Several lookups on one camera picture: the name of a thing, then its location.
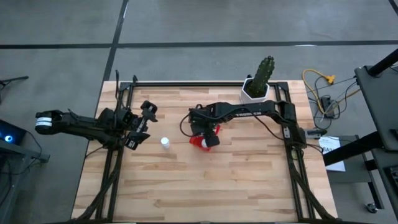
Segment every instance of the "white pot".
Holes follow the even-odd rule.
[[[241,102],[242,104],[248,104],[248,103],[261,103],[264,102],[267,99],[268,92],[269,92],[269,85],[267,84],[267,91],[266,95],[264,97],[260,98],[251,98],[245,91],[244,91],[244,86],[249,80],[252,80],[253,78],[247,78],[244,80],[242,90],[241,90]]]

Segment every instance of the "wooden tabletop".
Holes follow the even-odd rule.
[[[298,123],[313,128],[303,81],[289,83]],[[105,82],[97,117],[114,109],[115,82]],[[238,87],[142,87],[134,89],[134,114],[144,100],[158,106],[159,122],[148,121],[151,135],[136,151],[125,148],[114,213],[115,222],[276,222],[296,221],[284,142],[274,138],[254,118],[235,118],[222,124],[221,144],[204,152],[188,143],[179,122],[189,108],[218,101],[240,104]],[[268,100],[275,99],[270,90]],[[278,136],[280,125],[260,117]],[[183,124],[190,132],[188,121]],[[165,150],[160,139],[170,139]],[[91,142],[88,153],[100,147]],[[321,154],[304,149],[310,188],[320,203],[337,216]],[[84,163],[72,217],[79,216],[100,190],[106,150]],[[303,193],[300,192],[302,205]],[[108,200],[104,209],[107,211]]]

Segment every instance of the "white paper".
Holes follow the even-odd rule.
[[[340,141],[338,137],[322,136],[319,139],[319,145],[323,148],[323,154],[326,154],[330,151],[338,149],[340,147]],[[344,162],[340,161],[326,166],[326,170],[345,172],[346,167],[344,166]]]

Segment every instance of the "wheel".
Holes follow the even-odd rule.
[[[375,214],[377,212],[377,208],[374,203],[369,203],[366,205],[366,209],[368,212]]]

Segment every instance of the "red object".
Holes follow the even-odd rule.
[[[218,134],[218,131],[220,130],[220,126],[219,125],[217,125],[217,127],[216,127],[216,135]],[[202,150],[204,150],[204,151],[206,151],[206,152],[208,152],[208,151],[210,151],[210,147],[205,147],[203,144],[202,144],[202,142],[203,142],[203,140],[205,139],[205,137],[203,136],[203,135],[200,135],[200,136],[194,136],[194,137],[191,137],[190,139],[189,139],[189,143],[190,144],[193,144],[194,146],[197,146],[197,147],[199,147],[200,149],[202,149]]]

